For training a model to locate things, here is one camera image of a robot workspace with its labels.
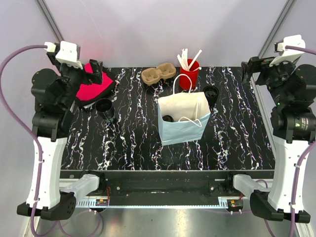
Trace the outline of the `black coffee cup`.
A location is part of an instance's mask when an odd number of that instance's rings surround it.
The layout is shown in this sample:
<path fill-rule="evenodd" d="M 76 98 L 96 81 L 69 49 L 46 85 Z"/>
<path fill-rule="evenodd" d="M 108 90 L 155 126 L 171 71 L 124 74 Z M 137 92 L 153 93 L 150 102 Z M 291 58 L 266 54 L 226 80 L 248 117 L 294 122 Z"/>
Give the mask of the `black coffee cup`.
<path fill-rule="evenodd" d="M 163 121 L 166 121 L 166 122 L 174 122 L 174 119 L 170 115 L 165 115 L 162 117 L 162 119 Z"/>
<path fill-rule="evenodd" d="M 95 109 L 105 121 L 113 122 L 115 119 L 112 101 L 108 98 L 99 99 L 95 104 Z"/>

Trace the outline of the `brown pulp cup carrier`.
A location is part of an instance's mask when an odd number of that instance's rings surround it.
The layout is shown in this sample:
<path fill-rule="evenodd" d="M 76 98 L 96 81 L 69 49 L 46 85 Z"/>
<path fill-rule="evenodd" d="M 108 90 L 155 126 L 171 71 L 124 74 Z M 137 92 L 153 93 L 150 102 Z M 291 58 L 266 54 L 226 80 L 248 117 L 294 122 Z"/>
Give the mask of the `brown pulp cup carrier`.
<path fill-rule="evenodd" d="M 174 77 L 176 68 L 172 63 L 163 63 L 155 68 L 147 68 L 141 72 L 141 79 L 146 85 L 158 83 L 160 80 L 167 80 Z"/>

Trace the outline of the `light blue paper bag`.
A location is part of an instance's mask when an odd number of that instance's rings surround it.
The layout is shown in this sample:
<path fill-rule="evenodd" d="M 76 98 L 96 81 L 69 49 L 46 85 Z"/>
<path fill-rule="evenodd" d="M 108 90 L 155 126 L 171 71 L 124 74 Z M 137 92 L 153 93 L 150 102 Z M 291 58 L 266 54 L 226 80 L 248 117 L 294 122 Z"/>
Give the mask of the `light blue paper bag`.
<path fill-rule="evenodd" d="M 158 99 L 158 133 L 163 146 L 200 140 L 210 118 L 203 92 L 175 92 Z M 163 121 L 170 115 L 174 122 Z"/>

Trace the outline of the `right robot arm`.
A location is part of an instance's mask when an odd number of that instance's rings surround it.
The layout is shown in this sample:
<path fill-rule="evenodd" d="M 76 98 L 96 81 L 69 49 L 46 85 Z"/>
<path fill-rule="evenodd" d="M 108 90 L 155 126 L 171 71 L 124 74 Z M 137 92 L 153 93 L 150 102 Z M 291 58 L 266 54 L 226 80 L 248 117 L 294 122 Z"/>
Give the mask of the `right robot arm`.
<path fill-rule="evenodd" d="M 316 117 L 311 104 L 316 97 L 316 69 L 296 60 L 251 57 L 242 62 L 242 82 L 254 73 L 257 85 L 265 85 L 275 106 L 271 112 L 276 150 L 275 171 L 270 188 L 262 187 L 248 175 L 234 175 L 224 183 L 228 195 L 241 192 L 250 200 L 251 212 L 271 221 L 310 222 L 304 209 L 302 189 L 305 174 L 303 160 L 316 142 Z"/>

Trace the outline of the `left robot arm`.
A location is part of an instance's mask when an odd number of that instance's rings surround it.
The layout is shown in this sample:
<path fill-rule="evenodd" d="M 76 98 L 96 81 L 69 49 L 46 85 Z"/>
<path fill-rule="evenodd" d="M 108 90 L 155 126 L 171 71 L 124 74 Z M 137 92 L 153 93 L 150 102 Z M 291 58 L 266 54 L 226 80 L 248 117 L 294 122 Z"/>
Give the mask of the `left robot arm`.
<path fill-rule="evenodd" d="M 105 174 L 84 171 L 74 183 L 59 187 L 62 155 L 73 119 L 73 108 L 83 84 L 101 84 L 103 63 L 90 60 L 91 72 L 58 64 L 59 74 L 42 69 L 32 78 L 35 97 L 32 132 L 35 136 L 35 162 L 27 200 L 18 205 L 17 214 L 39 216 L 44 220 L 69 219 L 76 203 L 88 194 L 102 195 L 107 188 Z"/>

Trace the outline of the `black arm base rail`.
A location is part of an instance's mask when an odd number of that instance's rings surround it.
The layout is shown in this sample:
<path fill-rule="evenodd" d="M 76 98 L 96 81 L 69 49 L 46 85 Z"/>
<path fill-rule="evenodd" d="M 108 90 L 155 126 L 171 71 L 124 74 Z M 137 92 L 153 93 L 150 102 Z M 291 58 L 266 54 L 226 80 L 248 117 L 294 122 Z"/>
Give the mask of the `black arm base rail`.
<path fill-rule="evenodd" d="M 207 206 L 219 204 L 219 197 L 239 198 L 232 189 L 232 176 L 246 174 L 271 180 L 273 170 L 189 170 L 189 171 L 104 171 L 114 206 Z"/>

